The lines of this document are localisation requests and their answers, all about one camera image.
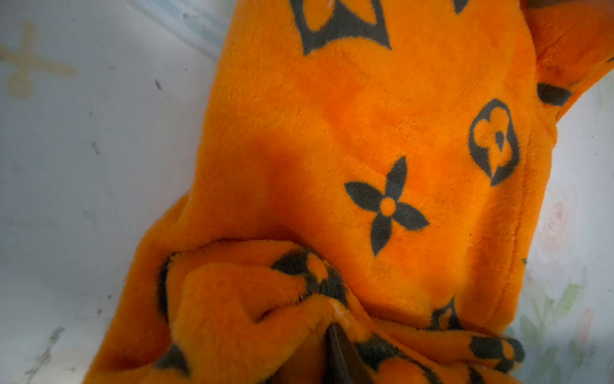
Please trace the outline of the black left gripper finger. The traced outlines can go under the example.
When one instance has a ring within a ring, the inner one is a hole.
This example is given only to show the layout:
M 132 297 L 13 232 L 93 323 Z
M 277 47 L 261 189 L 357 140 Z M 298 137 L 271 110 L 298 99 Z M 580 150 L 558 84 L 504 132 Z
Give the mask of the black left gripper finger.
M 354 345 L 338 323 L 326 330 L 326 369 L 322 382 L 374 384 Z

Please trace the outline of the orange patterned plush pillowcase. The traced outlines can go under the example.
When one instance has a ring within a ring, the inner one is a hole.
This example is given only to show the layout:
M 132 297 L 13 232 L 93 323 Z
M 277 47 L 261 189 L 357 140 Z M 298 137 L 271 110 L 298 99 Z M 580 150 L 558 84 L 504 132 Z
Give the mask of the orange patterned plush pillowcase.
M 87 383 L 511 383 L 556 123 L 610 1 L 240 1 L 193 186 L 139 245 Z

